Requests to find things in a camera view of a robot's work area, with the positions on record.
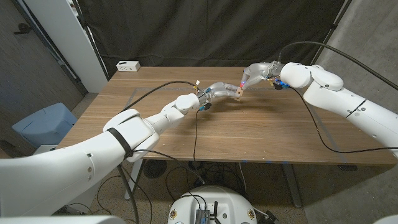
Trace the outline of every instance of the wooden table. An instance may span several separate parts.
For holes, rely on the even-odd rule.
[[[138,72],[116,72],[83,113],[58,148],[96,136],[105,123],[130,102],[150,89],[172,80],[201,81],[200,88],[214,82],[238,85],[243,68],[237,67],[142,67]],[[193,93],[187,84],[176,83],[153,92],[134,109],[142,118],[157,114],[179,95]],[[198,161],[266,162],[292,164],[395,164],[389,151],[338,154],[320,141],[313,121],[299,96],[290,89],[277,91],[268,82],[246,90],[240,102],[216,99],[210,110],[198,113],[195,158]],[[380,147],[344,118],[315,109],[315,118],[325,142],[340,151]],[[160,136],[154,150],[180,160],[193,160],[195,112],[181,125]],[[165,159],[148,153],[145,159]]]

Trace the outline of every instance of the gray wall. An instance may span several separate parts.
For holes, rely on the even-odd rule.
[[[329,43],[398,84],[398,2],[354,0]],[[338,74],[345,87],[395,113],[398,91],[329,50],[317,64]]]
[[[354,0],[329,44],[398,83],[398,1]],[[398,92],[371,74],[324,50],[317,64],[338,74],[345,87],[398,113]],[[398,166],[297,165],[295,171],[309,223],[374,223],[398,214]]]

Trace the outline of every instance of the transparent robotic hand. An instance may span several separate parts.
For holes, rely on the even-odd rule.
[[[228,97],[228,98],[237,98],[240,97],[239,94],[236,93],[238,89],[237,86],[232,84],[227,84],[223,82],[216,82],[209,86],[208,88],[201,90],[197,93],[199,102],[201,105],[205,105],[210,103],[215,98],[220,97]]]

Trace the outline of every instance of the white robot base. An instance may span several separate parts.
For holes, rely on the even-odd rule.
[[[171,206],[168,224],[222,223],[256,224],[253,206],[242,195],[226,187],[208,185],[183,194]]]

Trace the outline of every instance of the table leg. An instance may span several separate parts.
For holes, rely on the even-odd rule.
[[[134,162],[134,164],[132,166],[132,171],[131,171],[130,176],[132,177],[132,179],[134,181],[137,181],[137,179],[138,179],[138,176],[141,172],[141,165],[142,165],[142,159],[139,159],[136,162]],[[130,186],[130,189],[132,190],[132,192],[134,193],[135,184],[131,179],[129,179],[129,186]],[[127,191],[124,194],[124,199],[126,199],[126,200],[130,199],[129,193]]]
[[[294,176],[294,170],[292,164],[282,164],[284,174],[289,186],[290,194],[292,195],[293,206],[296,208],[302,207],[300,198],[299,187],[297,185],[296,177]]]

